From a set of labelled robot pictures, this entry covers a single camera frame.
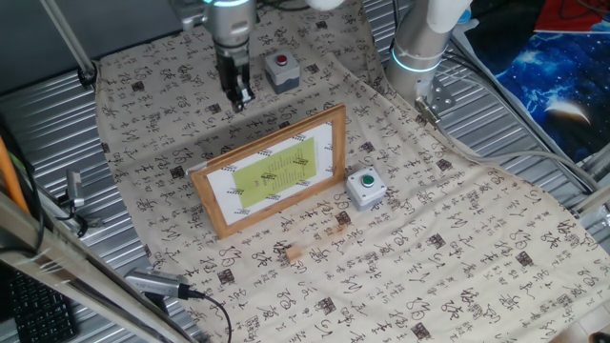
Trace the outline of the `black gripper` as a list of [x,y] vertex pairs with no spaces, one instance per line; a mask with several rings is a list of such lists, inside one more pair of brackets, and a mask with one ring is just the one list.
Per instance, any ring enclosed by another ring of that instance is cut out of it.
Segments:
[[221,88],[237,112],[245,110],[254,100],[250,88],[250,57],[246,51],[237,53],[218,53],[216,66],[220,77]]

